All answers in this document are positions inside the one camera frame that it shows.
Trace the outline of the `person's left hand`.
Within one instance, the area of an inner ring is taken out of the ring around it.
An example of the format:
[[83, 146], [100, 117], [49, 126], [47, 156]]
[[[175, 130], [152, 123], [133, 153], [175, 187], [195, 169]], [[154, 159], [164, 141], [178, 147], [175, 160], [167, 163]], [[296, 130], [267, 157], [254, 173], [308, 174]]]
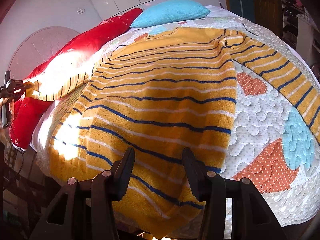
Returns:
[[8, 111], [10, 114], [7, 115], [8, 119], [11, 119], [14, 115], [14, 99], [13, 98], [1, 98], [0, 100], [1, 107], [3, 105], [8, 107]]

